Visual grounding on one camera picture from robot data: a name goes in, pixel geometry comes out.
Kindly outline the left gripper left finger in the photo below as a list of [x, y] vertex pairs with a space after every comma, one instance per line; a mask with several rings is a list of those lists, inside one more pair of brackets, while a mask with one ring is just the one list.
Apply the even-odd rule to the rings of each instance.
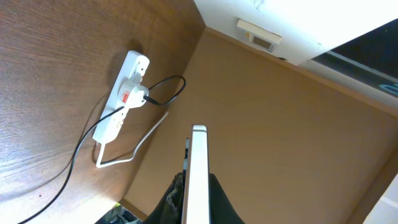
[[143, 224], [179, 224], [183, 207], [185, 174], [180, 172], [165, 191], [163, 197]]

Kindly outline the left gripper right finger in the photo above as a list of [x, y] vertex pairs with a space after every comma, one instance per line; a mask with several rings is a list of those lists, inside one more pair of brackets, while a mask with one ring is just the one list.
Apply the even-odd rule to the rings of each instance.
[[218, 182], [216, 175], [210, 174], [209, 184], [211, 224], [244, 224]]

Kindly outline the black smartphone with white circles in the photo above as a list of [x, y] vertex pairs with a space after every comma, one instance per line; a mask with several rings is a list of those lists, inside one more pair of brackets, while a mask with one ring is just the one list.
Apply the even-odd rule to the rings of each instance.
[[181, 222], [210, 223], [207, 127], [194, 124], [186, 140], [185, 184]]

